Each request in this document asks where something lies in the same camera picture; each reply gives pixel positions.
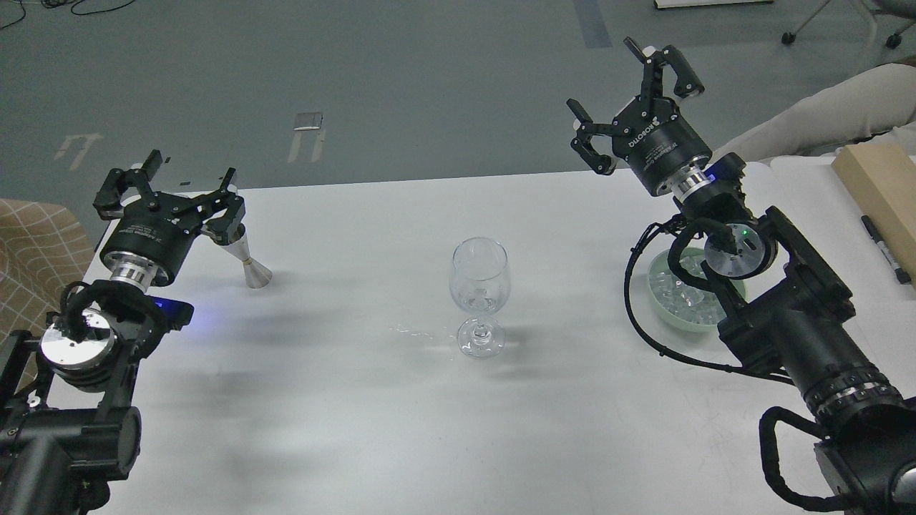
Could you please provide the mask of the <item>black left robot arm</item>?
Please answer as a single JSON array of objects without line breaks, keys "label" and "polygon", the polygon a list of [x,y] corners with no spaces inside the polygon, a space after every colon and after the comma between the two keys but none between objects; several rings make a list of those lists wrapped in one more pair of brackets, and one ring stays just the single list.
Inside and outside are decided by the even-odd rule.
[{"label": "black left robot arm", "polygon": [[174,283],[198,237],[251,264],[236,169],[210,192],[154,190],[163,156],[152,150],[110,170],[94,200],[114,223],[99,258],[110,277],[76,281],[41,336],[15,330],[2,352],[2,512],[87,514],[110,499],[140,456],[133,405],[142,360],[192,322],[186,301],[150,294]]}]

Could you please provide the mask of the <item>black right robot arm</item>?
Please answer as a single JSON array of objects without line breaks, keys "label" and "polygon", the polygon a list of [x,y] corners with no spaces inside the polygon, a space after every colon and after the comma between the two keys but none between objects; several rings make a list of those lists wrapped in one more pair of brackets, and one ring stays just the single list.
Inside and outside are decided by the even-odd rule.
[{"label": "black right robot arm", "polygon": [[[810,512],[912,514],[914,400],[844,329],[856,313],[851,290],[781,210],[755,216],[746,207],[741,157],[712,160],[678,108],[678,99],[704,91],[683,53],[624,43],[643,71],[632,100],[607,124],[579,101],[567,104],[576,119],[570,146],[591,170],[609,175],[625,161],[650,195],[673,195],[678,208],[629,252],[623,300],[631,325],[661,356],[798,389],[812,418],[775,406],[759,420],[764,479],[783,501]],[[662,232],[673,237],[668,269],[723,307],[718,334],[738,366],[674,351],[635,319],[633,270]]]}]

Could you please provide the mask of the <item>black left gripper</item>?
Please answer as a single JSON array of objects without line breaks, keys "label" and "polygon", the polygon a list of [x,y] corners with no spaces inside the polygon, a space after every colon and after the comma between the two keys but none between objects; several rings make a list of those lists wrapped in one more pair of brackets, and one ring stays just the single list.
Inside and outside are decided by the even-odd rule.
[{"label": "black left gripper", "polygon": [[[235,167],[226,170],[212,192],[187,198],[151,189],[162,164],[161,152],[152,149],[140,165],[127,170],[113,167],[94,197],[101,220],[121,218],[102,246],[102,264],[110,270],[110,280],[137,289],[173,284],[199,235],[217,245],[235,243],[243,235],[245,205],[236,188]],[[131,188],[140,193],[140,200],[124,206],[123,197]]]}]

